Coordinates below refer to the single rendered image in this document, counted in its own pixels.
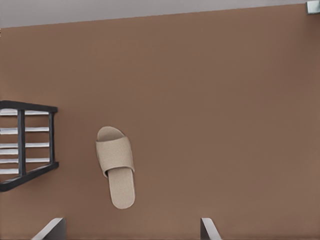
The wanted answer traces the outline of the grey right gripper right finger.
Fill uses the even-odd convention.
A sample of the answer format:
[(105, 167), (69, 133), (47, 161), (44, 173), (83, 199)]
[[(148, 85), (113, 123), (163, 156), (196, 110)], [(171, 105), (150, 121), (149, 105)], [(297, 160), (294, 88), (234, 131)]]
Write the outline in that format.
[(201, 240), (222, 240), (213, 220), (211, 218), (200, 219), (200, 239)]

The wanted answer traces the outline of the silver frame post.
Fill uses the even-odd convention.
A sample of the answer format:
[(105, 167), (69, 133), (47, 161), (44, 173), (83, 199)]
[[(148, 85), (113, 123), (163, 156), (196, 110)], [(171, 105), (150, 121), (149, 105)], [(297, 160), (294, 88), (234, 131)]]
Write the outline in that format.
[(320, 0), (310, 0), (305, 3), (306, 13), (308, 15), (320, 14)]

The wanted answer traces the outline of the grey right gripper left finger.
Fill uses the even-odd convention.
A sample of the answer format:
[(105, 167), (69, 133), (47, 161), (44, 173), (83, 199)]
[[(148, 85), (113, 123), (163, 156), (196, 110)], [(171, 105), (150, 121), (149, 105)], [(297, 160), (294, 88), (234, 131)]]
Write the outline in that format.
[(66, 220), (54, 218), (31, 240), (66, 240)]

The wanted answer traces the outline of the beige open-toe slipper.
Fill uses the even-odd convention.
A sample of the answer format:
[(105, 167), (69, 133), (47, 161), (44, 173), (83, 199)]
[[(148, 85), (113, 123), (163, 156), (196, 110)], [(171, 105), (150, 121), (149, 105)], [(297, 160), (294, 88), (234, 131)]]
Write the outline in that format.
[(97, 133), (95, 147), (102, 173), (108, 179), (112, 204), (120, 210), (130, 208), (136, 193), (129, 138), (115, 127), (104, 126)]

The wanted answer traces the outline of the black shoe rack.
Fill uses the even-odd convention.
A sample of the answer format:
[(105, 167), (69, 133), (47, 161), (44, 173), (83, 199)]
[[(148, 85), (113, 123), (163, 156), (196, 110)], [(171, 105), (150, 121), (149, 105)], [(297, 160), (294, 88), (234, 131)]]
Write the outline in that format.
[[(17, 156), (15, 159), (0, 159), (0, 164), (17, 163), (18, 168), (0, 168), (1, 175), (16, 175), (0, 182), (0, 193), (8, 192), (59, 167), (55, 159), (55, 113), (56, 106), (0, 100), (0, 117), (17, 117), (17, 127), (0, 128), (1, 135), (17, 135), (17, 143), (0, 143), (0, 156)], [(26, 116), (48, 116), (47, 127), (26, 127)], [(48, 142), (27, 143), (27, 132), (48, 132)], [(48, 158), (27, 158), (26, 148), (48, 148)]]

